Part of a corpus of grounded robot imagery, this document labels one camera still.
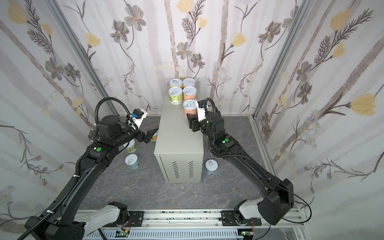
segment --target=ventilation slot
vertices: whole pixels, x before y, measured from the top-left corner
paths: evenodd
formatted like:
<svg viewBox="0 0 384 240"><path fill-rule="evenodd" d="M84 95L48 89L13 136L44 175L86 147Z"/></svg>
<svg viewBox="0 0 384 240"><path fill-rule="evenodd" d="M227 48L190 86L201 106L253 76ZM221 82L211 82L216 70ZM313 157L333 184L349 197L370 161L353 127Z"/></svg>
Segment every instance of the ventilation slot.
<svg viewBox="0 0 384 240"><path fill-rule="evenodd" d="M193 161L188 163L189 178L193 178Z"/></svg>
<svg viewBox="0 0 384 240"><path fill-rule="evenodd" d="M177 168L177 162L176 161L172 163L172 167L173 167L173 172L175 173L175 178L180 177L179 169Z"/></svg>

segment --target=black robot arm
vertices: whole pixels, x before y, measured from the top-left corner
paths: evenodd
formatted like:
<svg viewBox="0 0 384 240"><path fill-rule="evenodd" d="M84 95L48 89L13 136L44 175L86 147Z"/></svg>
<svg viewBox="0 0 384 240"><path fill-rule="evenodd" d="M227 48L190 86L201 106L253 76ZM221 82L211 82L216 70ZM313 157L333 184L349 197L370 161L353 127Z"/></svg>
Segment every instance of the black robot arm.
<svg viewBox="0 0 384 240"><path fill-rule="evenodd" d="M114 98L107 100L120 101ZM82 239L84 236L84 222L74 221L79 206L96 179L111 164L114 157L123 149L123 144L132 139L138 142L149 143L157 129L151 129L147 134L139 130L142 119L146 113L135 109L132 114L127 110L125 122L115 115L103 117L98 121L98 108L101 100L96 106L97 134L93 143L89 145L85 153L75 164L75 174L61 191L58 197L45 209L40 216L32 216L25 223L28 229L18 240L24 239L32 234L38 240L67 240ZM116 202L109 205L117 207L120 211L116 224L124 224L127 221L127 206Z"/></svg>
<svg viewBox="0 0 384 240"><path fill-rule="evenodd" d="M208 102L212 111L207 110ZM204 108L205 119L199 121L198 116L187 114L189 128L207 136L210 152L232 163L256 186L264 198L257 204L260 214L268 223L276 225L294 206L292 183L288 179L281 181L265 170L236 139L225 132L224 119L210 98L199 100L198 105L200 109Z"/></svg>

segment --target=black cable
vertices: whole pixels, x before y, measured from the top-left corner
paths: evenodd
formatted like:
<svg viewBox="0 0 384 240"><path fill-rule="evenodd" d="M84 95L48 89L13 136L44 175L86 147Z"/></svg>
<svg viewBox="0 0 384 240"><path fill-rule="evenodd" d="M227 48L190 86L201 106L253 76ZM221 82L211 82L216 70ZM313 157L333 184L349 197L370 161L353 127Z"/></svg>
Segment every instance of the black cable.
<svg viewBox="0 0 384 240"><path fill-rule="evenodd" d="M83 159L83 157L81 156L75 164L74 176L72 177L72 182L71 182L71 185L68 188L67 192L61 197L61 199L56 203L56 205L51 210L48 210L49 212L47 212L47 214L45 216L43 216L35 225L33 225L25 233L23 233L17 240L25 239L31 232L33 232L33 230L38 228L45 220L50 218L52 216L52 214L54 214L59 209L59 207L63 204L65 199L69 196L69 194L72 192L72 190L76 186L76 183L80 179L80 177L79 177L80 176L80 162L82 159Z"/></svg>
<svg viewBox="0 0 384 240"><path fill-rule="evenodd" d="M279 188L281 188L281 189L283 189L283 190L289 192L289 193L292 193L292 194L295 195L296 197L300 198L300 199L301 199L301 200L302 200L302 201L309 207L309 209L310 209L310 216L309 216L309 218L308 218L307 220L305 220L305 221L302 221L302 222L293 222L293 221L287 220L287 219L285 219L285 218L282 218L282 219L284 219L284 220L286 220L286 221L288 221L288 222L291 222L291 223L305 223L305 222L308 222L308 221L311 219L311 217L312 217L312 209L311 209L311 206L310 206L304 199L302 199L301 197L297 196L297 195L294 194L293 192L288 191L288 190L286 190L285 188L282 188L282 187L280 187L280 186L277 185L277 184L275 184L275 185L278 186Z"/></svg>
<svg viewBox="0 0 384 240"><path fill-rule="evenodd" d="M99 231L99 234L100 234L100 236L101 236L101 238L102 238L103 240L108 240L108 239L104 236L104 234L103 234L103 232L101 231L101 229L98 229L97 231Z"/></svg>
<svg viewBox="0 0 384 240"><path fill-rule="evenodd" d="M206 98L205 99L205 104L204 104L204 110L205 112L207 113L207 103L208 101L211 103L212 105L212 112L213 112L213 116L212 116L212 126L211 126L211 130L209 131L209 134L208 134L208 138L211 138L212 137L212 134L214 132L214 129L215 129L215 126L216 126L216 106L215 106L215 103L212 99L210 98ZM243 155L243 154L224 154L224 155L219 155L219 154L216 154L214 151L213 151L213 147L212 147L212 142L213 141L208 141L208 148L209 148L209 152L215 156L215 157L219 157L219 158L224 158L224 157L242 157L242 158L246 158L246 159L250 159L249 157ZM264 173L263 171L257 166L255 165L255 167L257 167L260 172L264 175L264 177L268 178Z"/></svg>
<svg viewBox="0 0 384 240"><path fill-rule="evenodd" d="M262 237L265 237L265 235L269 232L270 229L271 229L271 224L269 225L268 230L266 231L266 233L265 233L263 236L258 237L258 238L255 238L255 239L252 239L252 240L258 240L258 239L260 239L260 238L262 238Z"/></svg>
<svg viewBox="0 0 384 240"><path fill-rule="evenodd" d="M93 137L93 142L96 142L97 141L97 138L98 138L98 133L99 133L99 128L97 127L97 123L99 122L99 108L100 106L103 104L103 102L105 101L108 101L108 100L112 100L112 101L116 101L118 103L120 103L120 105L124 108L124 110L127 112L127 115L130 116L131 113L129 112L127 106L125 106L125 104L120 101L119 99L117 98L113 98L113 97L107 97L107 98L103 98L102 100L100 100L96 107L95 107L95 123L96 123L96 129L95 129L95 133L94 133L94 137Z"/></svg>
<svg viewBox="0 0 384 240"><path fill-rule="evenodd" d="M212 111L213 111L212 126L211 126L211 130L209 131L209 134L208 134L208 138L210 139L210 138L212 137L212 134L213 134L214 129L215 129L215 126L216 126L216 106L215 106L215 103L214 103L214 101L213 101L212 99L210 99L210 98L205 99L205 104L204 104L204 110L205 110L205 113L207 113L207 103L208 103L208 101L211 103L211 105L212 105ZM220 157L220 158L223 158L223 157L242 157L242 158L250 159L249 157L247 157L247 156L245 156L245 155L242 155L242 154L224 154L224 155L218 155L218 154L216 154L216 153L213 151L213 148L212 148L212 142L213 142L212 140L211 140L211 141L208 141L208 147L209 147L209 151L210 151L210 153L211 153L213 156L215 156L215 157ZM260 170L260 172L261 172L266 178L268 178L268 177L263 173L263 171L262 171L257 165L255 165L255 166ZM282 219L284 219L284 220L286 220L286 221L288 221L288 222L291 222L291 223L305 223L305 222L308 222L308 221L311 219L311 217L312 217L312 209L311 209L310 205L309 205L304 199L302 199L302 198L299 197L298 195L294 194L293 192L288 191L288 190L286 190L285 188L282 188L282 187L280 187L280 186L277 185L277 184L275 184L275 185L276 185L277 187L279 187L279 188L281 188L281 189L283 189L283 190L285 190L285 191L287 191L287 192L289 192L289 193L295 195L296 197L300 198L300 199L301 199L301 200L302 200L302 201L309 207L309 209L310 209L310 216L309 216L309 218L308 218L307 220L305 220L305 221L302 221L302 222L293 222L293 221L287 220L287 219L285 219L285 218L282 218Z"/></svg>

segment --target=can lid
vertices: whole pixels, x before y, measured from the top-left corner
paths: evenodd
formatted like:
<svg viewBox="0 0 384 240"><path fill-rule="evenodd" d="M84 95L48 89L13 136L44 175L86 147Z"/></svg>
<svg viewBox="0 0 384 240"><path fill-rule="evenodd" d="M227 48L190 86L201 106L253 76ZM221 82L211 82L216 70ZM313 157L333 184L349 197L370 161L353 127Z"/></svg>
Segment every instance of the can lid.
<svg viewBox="0 0 384 240"><path fill-rule="evenodd" d="M183 93L183 89L181 89L181 88L170 88L168 90L168 92L169 92L170 95L178 96L178 95Z"/></svg>
<svg viewBox="0 0 384 240"><path fill-rule="evenodd" d="M183 81L181 81L178 78L175 78L169 81L169 85L175 86L175 87L181 86L182 84L183 84Z"/></svg>
<svg viewBox="0 0 384 240"><path fill-rule="evenodd" d="M218 167L218 164L217 164L217 162L215 160L209 159L207 162L205 162L205 167L209 171L216 171L217 167Z"/></svg>
<svg viewBox="0 0 384 240"><path fill-rule="evenodd" d="M183 84L186 86L193 86L195 85L196 81L193 78L186 78L183 80Z"/></svg>
<svg viewBox="0 0 384 240"><path fill-rule="evenodd" d="M185 95L195 95L197 92L197 89L194 87L186 87L183 89L183 93Z"/></svg>
<svg viewBox="0 0 384 240"><path fill-rule="evenodd" d="M133 165L137 162L137 155L136 154L129 154L125 157L125 164L127 165Z"/></svg>
<svg viewBox="0 0 384 240"><path fill-rule="evenodd" d="M187 110L195 110L197 108L196 107L196 100L193 100L193 99L186 100L186 101L184 101L183 106Z"/></svg>

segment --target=white wall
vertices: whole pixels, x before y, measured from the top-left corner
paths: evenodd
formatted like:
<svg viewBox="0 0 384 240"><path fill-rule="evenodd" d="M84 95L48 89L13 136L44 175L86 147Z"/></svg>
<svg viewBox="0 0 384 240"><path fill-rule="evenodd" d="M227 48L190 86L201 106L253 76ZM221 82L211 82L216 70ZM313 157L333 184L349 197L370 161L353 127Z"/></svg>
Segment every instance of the white wall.
<svg viewBox="0 0 384 240"><path fill-rule="evenodd" d="M90 144L94 108L102 98L44 2L32 2L40 18L36 28L26 4L0 3L1 239L21 235L26 219L39 215L70 180L73 163ZM54 54L32 41L29 30ZM51 77L50 58L57 66L71 63L79 78L74 82L65 70L61 80ZM107 113L104 106L99 114Z"/></svg>
<svg viewBox="0 0 384 240"><path fill-rule="evenodd" d="M89 49L88 55L96 52L91 56L91 62L108 94L133 108L146 108L153 114L161 113L169 80L186 77L195 77L198 97L214 99L222 114L252 114L288 36L289 24L282 23L285 19L286 23L290 21L290 12L295 4L301 3L300 0L205 1L202 15L193 28L196 26L198 31L201 20L206 20L206 25L201 25L203 28L192 40L187 38L182 27L183 18L190 21L192 17L181 10L189 10L188 6L195 6L200 0L125 2L132 7L136 5L143 12L141 23L145 21L146 25L141 26L141 31L125 23L125 18L130 15L123 1L87 1L84 10L83 0L58 1L85 50L88 49L87 34L100 40L96 47ZM121 46L111 37L115 33L112 29L114 20L124 22L129 30L126 41L120 39ZM266 28L272 21L277 23L275 34L272 34L274 38L261 44L259 36L268 32ZM229 48L239 33L246 42ZM177 46L185 42L190 54L201 54L205 65L200 70L198 65L193 67L192 56L182 59L182 55L177 55ZM226 50L226 54L231 54L221 62ZM134 72L125 83L123 76L130 72L132 63Z"/></svg>
<svg viewBox="0 0 384 240"><path fill-rule="evenodd" d="M335 30L348 32L364 11L367 21L338 42ZM279 177L311 203L314 240L384 237L383 16L382 1L316 1L257 116ZM315 67L325 36L327 57Z"/></svg>

